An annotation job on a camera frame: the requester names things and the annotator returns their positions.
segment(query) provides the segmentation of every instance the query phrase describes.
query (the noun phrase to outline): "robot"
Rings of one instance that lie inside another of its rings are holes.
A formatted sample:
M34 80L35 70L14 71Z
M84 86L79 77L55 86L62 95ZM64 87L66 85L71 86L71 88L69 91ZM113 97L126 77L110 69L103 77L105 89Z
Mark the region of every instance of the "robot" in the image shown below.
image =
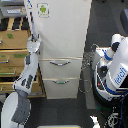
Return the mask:
M120 20L128 34L128 10L121 12ZM94 70L94 94L105 105L115 106L128 92L128 37L114 34L111 46L96 48Z
M27 50L30 55L25 57L24 70L20 77L14 81L13 89L15 92L11 93L4 102L1 113L1 128L24 128L30 115L31 104L27 96L31 93L37 72L39 47L42 42L36 36L32 13L30 15L33 28L32 36L27 42Z

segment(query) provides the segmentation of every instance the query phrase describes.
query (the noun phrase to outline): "drawer handle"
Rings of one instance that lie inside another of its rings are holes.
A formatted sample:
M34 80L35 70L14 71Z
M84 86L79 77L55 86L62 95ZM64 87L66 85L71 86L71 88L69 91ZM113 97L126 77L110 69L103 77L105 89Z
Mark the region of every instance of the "drawer handle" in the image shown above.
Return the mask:
M7 59L6 61L0 61L0 64L8 63L8 62L9 62L9 59Z
M16 74L16 71L14 71L14 72L2 72L2 73L0 73L0 75L15 75Z
M50 61L51 64L54 64L54 65L57 65L57 66L64 66L66 64L69 64L71 63L71 61L66 61L66 62L63 62L63 63L57 63L55 61Z
M69 82L69 80L53 80L52 82L56 84L66 84Z
M1 90L0 90L1 92L14 92L14 90L6 90L6 91L3 91L3 88L4 88L4 86L1 87Z

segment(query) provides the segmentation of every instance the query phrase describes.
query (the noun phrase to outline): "floor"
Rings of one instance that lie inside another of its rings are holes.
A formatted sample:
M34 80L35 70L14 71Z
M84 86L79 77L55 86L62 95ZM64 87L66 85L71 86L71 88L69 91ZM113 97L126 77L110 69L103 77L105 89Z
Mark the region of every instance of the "floor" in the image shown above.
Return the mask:
M120 23L120 12L128 8L127 1L125 0L124 3L121 3L120 0L105 0L105 3L101 1L92 0L84 60L93 56L91 49L93 44L108 47L113 34L120 33L126 36ZM103 108L103 113L106 116L109 116L111 109L102 107L93 96L90 83L91 68L86 65L84 60L79 85L80 89L86 93L79 91L77 99L30 99L32 111L25 128L37 128L45 125L79 125L82 128L93 128L90 118L92 115L98 117L99 124L103 128L106 119L101 114L101 109Z

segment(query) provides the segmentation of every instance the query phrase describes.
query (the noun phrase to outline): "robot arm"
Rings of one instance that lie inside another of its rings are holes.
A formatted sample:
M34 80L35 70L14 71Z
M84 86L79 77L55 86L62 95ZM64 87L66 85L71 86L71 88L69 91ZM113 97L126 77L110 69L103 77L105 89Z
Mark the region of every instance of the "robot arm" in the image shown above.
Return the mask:
M13 89L2 108L1 128L24 128L30 115L31 104L27 99L31 93L32 84L38 68L38 54L41 39L36 37L34 22L32 18L33 32L28 39L27 50L30 55L24 59L24 70L20 77L14 81Z

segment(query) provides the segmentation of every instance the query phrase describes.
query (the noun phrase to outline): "white cabinet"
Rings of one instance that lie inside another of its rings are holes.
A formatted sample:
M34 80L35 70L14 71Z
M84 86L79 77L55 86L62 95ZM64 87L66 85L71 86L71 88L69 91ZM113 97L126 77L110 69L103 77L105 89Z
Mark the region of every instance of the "white cabinet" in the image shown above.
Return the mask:
M36 34L43 41L39 65L48 99L77 97L91 1L24 0L30 28L32 12ZM64 82L64 86L50 81L70 78L74 82Z

